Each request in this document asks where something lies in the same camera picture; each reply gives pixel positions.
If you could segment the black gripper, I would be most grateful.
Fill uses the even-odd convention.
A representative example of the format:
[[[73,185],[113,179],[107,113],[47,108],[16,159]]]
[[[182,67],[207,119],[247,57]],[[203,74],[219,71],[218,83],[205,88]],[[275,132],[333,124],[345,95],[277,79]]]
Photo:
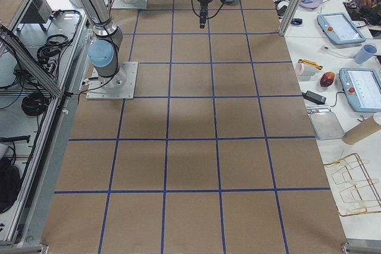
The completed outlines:
[[[199,15],[199,28],[200,29],[204,29],[205,28],[205,24],[206,24],[206,13],[208,11],[208,5],[210,2],[212,2],[213,0],[197,0],[200,4],[199,6],[199,12],[200,12],[200,15]]]

